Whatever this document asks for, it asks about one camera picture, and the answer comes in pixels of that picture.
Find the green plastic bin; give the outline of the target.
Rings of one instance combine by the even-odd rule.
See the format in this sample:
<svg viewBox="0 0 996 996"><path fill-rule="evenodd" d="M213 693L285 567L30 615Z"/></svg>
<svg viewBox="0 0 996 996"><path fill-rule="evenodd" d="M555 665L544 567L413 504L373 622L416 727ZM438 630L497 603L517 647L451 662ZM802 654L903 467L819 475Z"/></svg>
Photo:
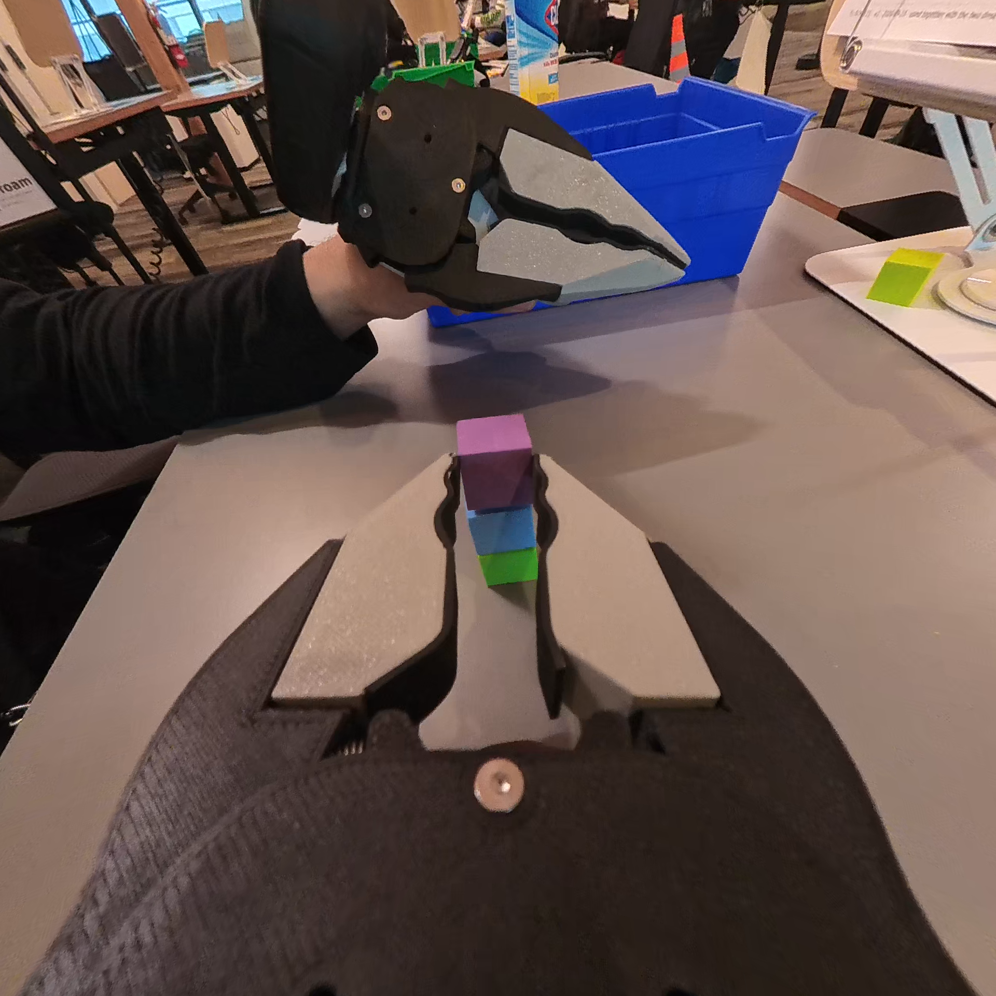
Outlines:
<svg viewBox="0 0 996 996"><path fill-rule="evenodd" d="M457 84L468 88L476 86L475 68L471 61L411 68L403 68L400 64L392 65L386 73L375 78L371 87L375 91L381 92L393 80L424 81L440 87L444 87L449 81L457 82Z"/></svg>

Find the disinfectant wipes canister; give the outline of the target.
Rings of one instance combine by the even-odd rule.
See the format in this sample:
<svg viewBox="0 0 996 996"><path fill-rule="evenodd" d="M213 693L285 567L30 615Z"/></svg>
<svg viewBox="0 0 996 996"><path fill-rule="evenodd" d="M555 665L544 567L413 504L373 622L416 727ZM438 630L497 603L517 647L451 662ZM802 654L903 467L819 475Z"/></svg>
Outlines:
<svg viewBox="0 0 996 996"><path fill-rule="evenodd" d="M505 3L510 90L536 106L559 98L558 14L558 1Z"/></svg>

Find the purple foam cube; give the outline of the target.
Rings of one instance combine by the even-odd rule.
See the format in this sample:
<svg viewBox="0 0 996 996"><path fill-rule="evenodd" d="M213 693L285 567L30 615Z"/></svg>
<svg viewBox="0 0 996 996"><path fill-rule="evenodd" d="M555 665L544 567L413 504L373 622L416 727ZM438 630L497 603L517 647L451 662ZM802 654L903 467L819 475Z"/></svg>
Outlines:
<svg viewBox="0 0 996 996"><path fill-rule="evenodd" d="M523 414L461 419L457 454L468 510L528 507L534 500L534 455Z"/></svg>

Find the white sign board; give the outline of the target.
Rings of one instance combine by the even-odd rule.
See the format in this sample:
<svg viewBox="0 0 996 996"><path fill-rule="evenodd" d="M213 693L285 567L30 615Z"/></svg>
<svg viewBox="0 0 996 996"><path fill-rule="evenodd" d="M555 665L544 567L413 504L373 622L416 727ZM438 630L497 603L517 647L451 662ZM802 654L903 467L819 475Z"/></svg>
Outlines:
<svg viewBox="0 0 996 996"><path fill-rule="evenodd" d="M24 163L1 142L1 231L12 230L58 211Z"/></svg>

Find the white document stand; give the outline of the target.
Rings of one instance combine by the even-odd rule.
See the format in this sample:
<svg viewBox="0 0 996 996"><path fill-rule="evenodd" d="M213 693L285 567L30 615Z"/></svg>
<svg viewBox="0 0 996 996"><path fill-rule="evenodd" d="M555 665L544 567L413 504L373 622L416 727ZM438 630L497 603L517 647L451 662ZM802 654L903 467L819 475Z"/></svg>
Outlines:
<svg viewBox="0 0 996 996"><path fill-rule="evenodd" d="M831 17L843 2L834 2ZM867 41L825 30L821 72L830 84L918 106L933 126L966 220L811 258L809 276L955 380L995 400L994 48ZM865 299L898 248L944 253L910 308Z"/></svg>

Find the yellow foam cube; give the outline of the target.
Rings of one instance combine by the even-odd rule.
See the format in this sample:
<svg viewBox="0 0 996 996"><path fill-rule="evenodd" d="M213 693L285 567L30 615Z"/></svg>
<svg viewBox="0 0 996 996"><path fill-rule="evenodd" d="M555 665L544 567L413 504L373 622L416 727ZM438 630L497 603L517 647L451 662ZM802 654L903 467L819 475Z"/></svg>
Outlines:
<svg viewBox="0 0 996 996"><path fill-rule="evenodd" d="M944 253L898 248L882 263L865 299L896 307L913 307L944 260Z"/></svg>

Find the person's left forearm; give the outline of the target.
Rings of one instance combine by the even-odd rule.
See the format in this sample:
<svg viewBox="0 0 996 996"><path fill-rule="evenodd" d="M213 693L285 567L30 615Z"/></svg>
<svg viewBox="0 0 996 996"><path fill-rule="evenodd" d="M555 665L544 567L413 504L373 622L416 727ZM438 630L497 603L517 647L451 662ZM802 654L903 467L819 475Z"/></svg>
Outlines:
<svg viewBox="0 0 996 996"><path fill-rule="evenodd" d="M156 442L335 395L379 351L362 326L323 322L306 248L180 284L1 286L1 452L26 468L56 452Z"/></svg>

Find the person's black clothing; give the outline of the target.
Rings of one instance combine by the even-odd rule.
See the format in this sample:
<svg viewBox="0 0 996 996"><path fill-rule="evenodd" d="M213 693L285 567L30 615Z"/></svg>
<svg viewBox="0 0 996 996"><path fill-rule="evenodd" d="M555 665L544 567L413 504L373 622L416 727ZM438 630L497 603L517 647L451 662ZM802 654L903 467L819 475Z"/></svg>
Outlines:
<svg viewBox="0 0 996 996"><path fill-rule="evenodd" d="M1 458L1 747L5 748L175 448Z"/></svg>

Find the green foam cube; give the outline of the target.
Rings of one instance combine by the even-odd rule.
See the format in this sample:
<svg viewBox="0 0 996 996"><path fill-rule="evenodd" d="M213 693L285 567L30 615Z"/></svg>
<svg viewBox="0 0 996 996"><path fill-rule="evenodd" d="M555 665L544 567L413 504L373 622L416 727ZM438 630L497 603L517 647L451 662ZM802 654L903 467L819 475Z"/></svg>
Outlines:
<svg viewBox="0 0 996 996"><path fill-rule="evenodd" d="M536 546L478 555L478 563L489 588L535 582L539 577L539 555Z"/></svg>

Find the blue plastic bin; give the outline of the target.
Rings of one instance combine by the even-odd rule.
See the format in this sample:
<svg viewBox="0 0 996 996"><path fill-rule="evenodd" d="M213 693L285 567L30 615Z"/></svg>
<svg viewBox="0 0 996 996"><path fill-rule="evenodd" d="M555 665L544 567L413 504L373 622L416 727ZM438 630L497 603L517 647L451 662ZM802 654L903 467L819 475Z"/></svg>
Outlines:
<svg viewBox="0 0 996 996"><path fill-rule="evenodd" d="M678 284L738 275L814 114L713 81L540 108L690 256Z"/></svg>

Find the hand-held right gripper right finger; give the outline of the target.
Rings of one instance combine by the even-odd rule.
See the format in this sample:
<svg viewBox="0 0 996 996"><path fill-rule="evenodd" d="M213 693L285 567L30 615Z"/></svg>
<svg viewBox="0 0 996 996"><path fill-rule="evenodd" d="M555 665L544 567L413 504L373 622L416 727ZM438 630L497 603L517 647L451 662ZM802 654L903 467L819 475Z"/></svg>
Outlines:
<svg viewBox="0 0 996 996"><path fill-rule="evenodd" d="M720 689L651 542L550 456L534 469L537 666L549 716L714 707Z"/></svg>

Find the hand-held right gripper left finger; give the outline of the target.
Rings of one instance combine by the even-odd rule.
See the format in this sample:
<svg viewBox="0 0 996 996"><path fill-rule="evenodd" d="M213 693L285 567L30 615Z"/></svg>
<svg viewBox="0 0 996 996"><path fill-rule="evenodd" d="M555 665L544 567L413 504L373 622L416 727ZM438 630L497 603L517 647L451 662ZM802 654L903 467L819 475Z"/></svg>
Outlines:
<svg viewBox="0 0 996 996"><path fill-rule="evenodd" d="M272 691L287 707L419 723L457 671L459 466L445 453L342 540Z"/></svg>

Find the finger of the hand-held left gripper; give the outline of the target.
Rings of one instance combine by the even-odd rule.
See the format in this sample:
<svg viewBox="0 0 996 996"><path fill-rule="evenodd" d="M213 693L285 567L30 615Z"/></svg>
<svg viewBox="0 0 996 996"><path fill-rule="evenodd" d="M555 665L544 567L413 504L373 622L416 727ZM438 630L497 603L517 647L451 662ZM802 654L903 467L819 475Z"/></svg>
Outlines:
<svg viewBox="0 0 996 996"><path fill-rule="evenodd" d="M557 305L651 290L681 279L689 255L648 214L610 215L617 227L653 241L672 261L648 248L581 243L549 226L486 214L475 220L478 270L558 285Z"/></svg>
<svg viewBox="0 0 996 996"><path fill-rule="evenodd" d="M498 162L497 201L512 219L688 267L687 252L582 146L570 150L509 129Z"/></svg>

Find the wooden desk black legs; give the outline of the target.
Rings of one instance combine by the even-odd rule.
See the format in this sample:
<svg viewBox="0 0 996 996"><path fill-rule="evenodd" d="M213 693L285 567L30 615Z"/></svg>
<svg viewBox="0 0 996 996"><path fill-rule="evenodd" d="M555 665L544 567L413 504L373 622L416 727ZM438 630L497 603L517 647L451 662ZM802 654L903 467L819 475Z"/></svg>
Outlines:
<svg viewBox="0 0 996 996"><path fill-rule="evenodd" d="M156 229L177 252L193 277L208 273L184 227L149 176L143 157L175 143L157 93L115 102L100 109L49 123L32 123L29 142L48 156L65 181L79 181L115 165L131 186Z"/></svg>
<svg viewBox="0 0 996 996"><path fill-rule="evenodd" d="M201 198L216 208L224 225L242 223L268 214L281 213L284 208L261 207L255 188L244 179L245 168L239 167L218 131L213 117L225 108L241 118L244 129L255 147L256 159L268 172L272 171L271 148L267 134L260 129L257 111L266 108L264 85L260 77L247 81L224 81L199 85L186 92L171 94L161 105L168 117L178 118L185 129L193 120L203 131L184 140L173 140L176 154L185 171L193 179Z"/></svg>

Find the blue foam cube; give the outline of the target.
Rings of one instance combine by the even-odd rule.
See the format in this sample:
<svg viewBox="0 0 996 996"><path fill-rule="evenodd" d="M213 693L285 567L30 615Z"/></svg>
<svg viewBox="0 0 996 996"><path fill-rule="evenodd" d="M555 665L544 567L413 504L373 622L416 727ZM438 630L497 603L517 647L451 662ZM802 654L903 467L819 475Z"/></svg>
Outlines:
<svg viewBox="0 0 996 996"><path fill-rule="evenodd" d="M492 556L534 548L537 543L531 505L466 510L476 553Z"/></svg>

